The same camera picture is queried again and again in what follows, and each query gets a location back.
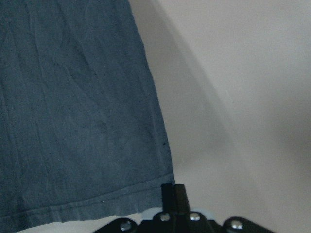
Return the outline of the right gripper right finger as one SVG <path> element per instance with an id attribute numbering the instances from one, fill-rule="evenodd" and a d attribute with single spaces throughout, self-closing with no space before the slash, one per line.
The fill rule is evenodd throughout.
<path id="1" fill-rule="evenodd" d="M 174 186 L 174 196 L 179 214 L 187 214 L 190 212 L 190 204 L 186 192 L 186 188 L 183 184 L 176 184 Z"/>

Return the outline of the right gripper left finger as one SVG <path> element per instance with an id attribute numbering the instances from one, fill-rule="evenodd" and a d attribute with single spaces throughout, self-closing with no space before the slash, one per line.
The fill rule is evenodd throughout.
<path id="1" fill-rule="evenodd" d="M 162 208 L 164 212 L 175 211 L 174 189 L 171 183 L 161 185 Z"/>

